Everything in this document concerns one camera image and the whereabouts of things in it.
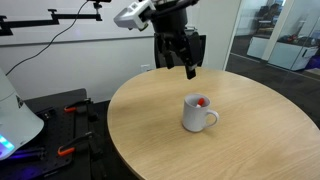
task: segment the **mug handle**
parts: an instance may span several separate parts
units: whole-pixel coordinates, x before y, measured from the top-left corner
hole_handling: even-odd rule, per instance
[[[215,120],[213,123],[211,123],[211,124],[206,124],[206,125],[204,126],[204,128],[211,127],[211,126],[215,125],[215,124],[219,121],[219,119],[220,119],[219,114],[218,114],[217,112],[213,111],[213,110],[210,110],[210,109],[207,110],[206,116],[209,115],[209,114],[214,115],[214,116],[216,117],[216,120]]]

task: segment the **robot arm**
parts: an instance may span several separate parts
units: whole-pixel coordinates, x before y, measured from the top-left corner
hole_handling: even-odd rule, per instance
[[[186,7],[198,0],[164,1],[145,0],[134,2],[123,9],[115,18],[118,27],[143,31],[151,21],[155,31],[155,51],[160,52],[168,69],[174,67],[172,53],[183,62],[188,79],[196,76],[195,68],[202,64],[204,46],[198,32],[186,31]]]

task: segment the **wooden table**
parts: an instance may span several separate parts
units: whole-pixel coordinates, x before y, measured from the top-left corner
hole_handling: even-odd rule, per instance
[[[211,99],[216,126],[183,128],[189,93]],[[192,80],[183,67],[140,74],[113,96],[108,126],[142,179],[320,179],[320,131],[311,119],[272,89],[229,72],[197,68]]]

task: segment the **blue light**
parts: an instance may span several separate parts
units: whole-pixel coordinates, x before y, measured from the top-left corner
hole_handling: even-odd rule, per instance
[[[0,135],[0,143],[6,147],[8,150],[12,150],[14,149],[14,145],[11,144],[11,142],[9,142],[8,140],[6,140],[6,138],[4,138],[3,136]]]

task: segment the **white mug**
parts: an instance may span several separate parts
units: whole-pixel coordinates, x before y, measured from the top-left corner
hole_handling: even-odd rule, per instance
[[[201,107],[197,107],[199,99],[203,98],[204,103]],[[183,119],[184,128],[192,132],[199,132],[204,128],[211,127],[219,121],[219,114],[209,109],[210,100],[201,94],[189,94],[184,99]],[[213,123],[207,123],[207,115],[215,116]]]

